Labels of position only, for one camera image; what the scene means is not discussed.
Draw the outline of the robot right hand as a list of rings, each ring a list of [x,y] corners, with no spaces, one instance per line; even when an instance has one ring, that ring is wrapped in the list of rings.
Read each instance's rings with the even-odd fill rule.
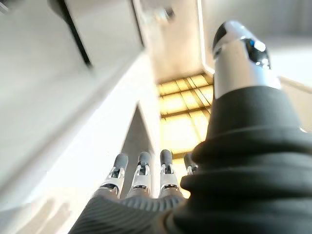
[[[300,122],[266,45],[238,21],[214,37],[214,99],[204,142],[185,155],[177,181],[160,153],[160,194],[151,198],[151,156],[142,152],[126,198],[128,157],[119,154],[72,234],[309,234],[312,136]]]

